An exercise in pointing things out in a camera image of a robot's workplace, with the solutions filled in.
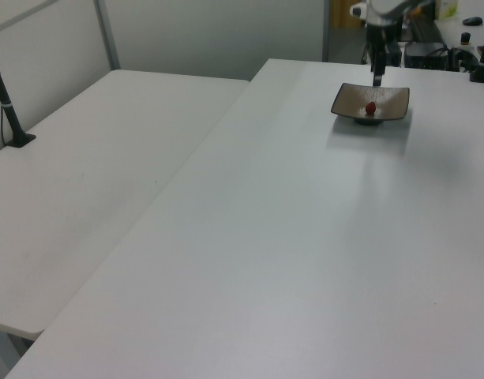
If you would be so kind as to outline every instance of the white table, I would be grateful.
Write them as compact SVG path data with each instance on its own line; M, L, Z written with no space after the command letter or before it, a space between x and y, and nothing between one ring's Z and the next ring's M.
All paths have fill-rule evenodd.
M269 61L8 379L484 378L484 84L371 80Z
M0 329L35 339L247 84L114 71L0 151Z

